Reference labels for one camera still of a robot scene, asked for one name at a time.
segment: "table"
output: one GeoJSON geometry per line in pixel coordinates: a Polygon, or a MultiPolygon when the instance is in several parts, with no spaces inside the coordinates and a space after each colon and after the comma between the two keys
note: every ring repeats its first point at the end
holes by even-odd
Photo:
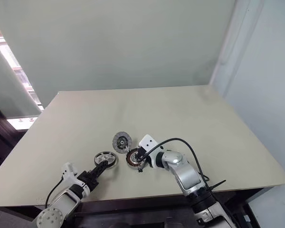
{"type": "MultiPolygon", "coordinates": [[[[285,184],[283,168],[209,85],[69,91],[57,94],[1,165],[0,207],[44,205],[64,163],[88,171],[102,151],[114,152],[118,165],[100,176],[84,201],[181,194],[166,170],[138,173],[127,166],[125,155],[112,147],[119,131],[129,133],[133,145],[146,134],[158,142],[186,140],[210,185],[227,180],[215,191],[285,184]]],[[[196,168],[186,146],[171,142],[166,148],[183,153],[196,168]]]]}

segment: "window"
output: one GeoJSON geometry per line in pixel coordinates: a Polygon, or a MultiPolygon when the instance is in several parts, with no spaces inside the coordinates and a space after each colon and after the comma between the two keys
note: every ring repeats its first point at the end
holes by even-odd
{"type": "Polygon", "coordinates": [[[15,72],[15,75],[22,82],[26,91],[33,98],[33,100],[38,105],[40,110],[43,111],[43,106],[41,105],[41,102],[39,101],[39,99],[38,99],[38,97],[34,91],[34,88],[32,87],[31,83],[29,82],[27,75],[24,73],[23,69],[21,68],[19,62],[15,58],[13,52],[11,51],[10,47],[8,46],[3,35],[1,34],[1,32],[0,32],[0,52],[5,57],[5,59],[9,63],[12,70],[15,72]]]}

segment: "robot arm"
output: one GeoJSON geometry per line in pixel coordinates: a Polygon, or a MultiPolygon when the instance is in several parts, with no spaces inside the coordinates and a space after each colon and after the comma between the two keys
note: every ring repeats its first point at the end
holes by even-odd
{"type": "Polygon", "coordinates": [[[64,190],[48,208],[39,213],[33,220],[32,227],[61,227],[63,221],[76,209],[81,199],[87,197],[98,185],[97,178],[108,167],[108,161],[103,161],[93,170],[83,171],[78,177],[75,177],[77,171],[70,163],[66,163],[62,168],[62,176],[71,187],[64,190]]]}
{"type": "MultiPolygon", "coordinates": [[[[151,151],[158,143],[149,135],[139,142],[142,155],[151,151]]],[[[179,152],[172,152],[158,147],[149,154],[149,163],[153,168],[165,168],[170,171],[183,194],[188,198],[194,216],[200,225],[212,228],[236,228],[221,204],[207,188],[201,175],[179,152]]]]}

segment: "metal disc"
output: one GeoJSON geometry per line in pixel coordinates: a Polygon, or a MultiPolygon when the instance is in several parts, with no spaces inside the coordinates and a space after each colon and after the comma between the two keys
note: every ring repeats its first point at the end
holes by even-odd
{"type": "Polygon", "coordinates": [[[118,132],[113,138],[113,148],[119,153],[128,153],[132,139],[127,132],[118,132]]]}
{"type": "Polygon", "coordinates": [[[108,161],[108,167],[111,167],[116,162],[116,155],[112,152],[101,152],[94,157],[95,165],[99,165],[103,161],[108,161]]]}

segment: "white wall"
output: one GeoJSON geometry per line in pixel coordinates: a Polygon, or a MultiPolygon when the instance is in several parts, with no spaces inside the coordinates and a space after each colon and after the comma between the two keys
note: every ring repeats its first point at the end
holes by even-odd
{"type": "MultiPolygon", "coordinates": [[[[213,85],[285,170],[285,0],[264,1],[247,41],[234,75],[218,73],[213,85]]],[[[285,186],[250,206],[261,227],[285,227],[285,186]]]]}
{"type": "Polygon", "coordinates": [[[6,117],[39,115],[40,109],[0,53],[0,110],[6,117]]]}
{"type": "Polygon", "coordinates": [[[209,82],[234,0],[5,0],[0,30],[44,106],[58,91],[209,82]]]}

